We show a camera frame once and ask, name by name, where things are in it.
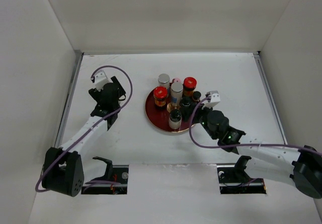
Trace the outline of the black cap grinder bottle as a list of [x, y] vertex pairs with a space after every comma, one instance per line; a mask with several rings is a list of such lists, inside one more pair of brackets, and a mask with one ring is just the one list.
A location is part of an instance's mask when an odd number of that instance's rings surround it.
[[187, 97], [187, 96], [184, 96], [180, 100], [180, 107], [181, 108], [190, 108], [191, 103], [192, 103], [191, 98], [190, 97]]
[[173, 130], [180, 128], [182, 122], [182, 115], [180, 110], [173, 109], [169, 114], [169, 127]]

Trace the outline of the black cap brown spice bottle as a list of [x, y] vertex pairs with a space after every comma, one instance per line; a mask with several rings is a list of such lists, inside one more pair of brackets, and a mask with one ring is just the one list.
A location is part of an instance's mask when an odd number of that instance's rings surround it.
[[194, 91], [193, 95], [192, 95], [192, 100], [194, 102], [199, 102], [201, 98], [201, 93], [199, 91]]

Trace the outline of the white lid spice jar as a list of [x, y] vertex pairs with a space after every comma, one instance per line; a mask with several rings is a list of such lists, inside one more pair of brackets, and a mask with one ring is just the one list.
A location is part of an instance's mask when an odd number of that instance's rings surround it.
[[183, 95], [183, 85], [180, 82], [174, 82], [171, 85], [171, 104], [175, 107], [180, 105]]

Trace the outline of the red lid sauce jar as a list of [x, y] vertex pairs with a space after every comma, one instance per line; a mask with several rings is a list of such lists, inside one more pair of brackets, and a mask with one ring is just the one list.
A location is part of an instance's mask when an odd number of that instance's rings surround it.
[[183, 81], [183, 96], [191, 97], [197, 86], [197, 80], [194, 77], [186, 77]]
[[158, 86], [153, 90], [155, 106], [164, 108], [167, 104], [168, 91], [165, 87]]

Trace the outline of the silver lid blue label jar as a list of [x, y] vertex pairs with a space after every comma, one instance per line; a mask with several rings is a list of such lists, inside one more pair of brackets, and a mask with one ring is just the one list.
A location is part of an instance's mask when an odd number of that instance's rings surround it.
[[162, 73], [158, 76], [158, 85], [161, 87], [164, 87], [166, 89], [169, 89], [170, 87], [170, 77], [166, 73]]

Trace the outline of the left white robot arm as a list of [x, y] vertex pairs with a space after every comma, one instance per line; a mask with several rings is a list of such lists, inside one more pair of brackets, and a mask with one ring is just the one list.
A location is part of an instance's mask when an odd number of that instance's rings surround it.
[[115, 76], [108, 79], [102, 72], [95, 75], [93, 82], [95, 87], [89, 89], [89, 95], [96, 101], [96, 106], [87, 122], [66, 143], [46, 152], [43, 174], [38, 183], [45, 191], [75, 197], [84, 185], [115, 184], [111, 180], [111, 160], [93, 157], [84, 164], [83, 158], [117, 120], [120, 102], [125, 100], [126, 92]]

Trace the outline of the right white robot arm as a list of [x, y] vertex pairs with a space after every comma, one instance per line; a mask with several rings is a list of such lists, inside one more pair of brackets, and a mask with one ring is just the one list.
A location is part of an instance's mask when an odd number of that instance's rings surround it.
[[229, 124], [218, 110], [185, 99], [180, 104], [182, 120], [189, 125], [199, 123], [216, 145], [207, 149], [222, 149], [239, 155], [233, 169], [238, 181], [248, 178], [270, 179], [295, 187], [314, 199], [321, 198], [321, 153], [311, 146], [262, 143]]

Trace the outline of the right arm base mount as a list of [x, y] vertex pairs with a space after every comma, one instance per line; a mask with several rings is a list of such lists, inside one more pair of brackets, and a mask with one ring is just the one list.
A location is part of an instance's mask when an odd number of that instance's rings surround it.
[[217, 165], [219, 191], [221, 194], [266, 194], [263, 179], [251, 178], [245, 172], [251, 157], [241, 156], [235, 164]]

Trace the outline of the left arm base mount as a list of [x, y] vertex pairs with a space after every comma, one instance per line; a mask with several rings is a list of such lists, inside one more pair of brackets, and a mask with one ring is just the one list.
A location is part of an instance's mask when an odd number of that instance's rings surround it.
[[128, 190], [129, 166], [114, 165], [111, 160], [94, 157], [84, 166], [83, 195], [125, 195]]

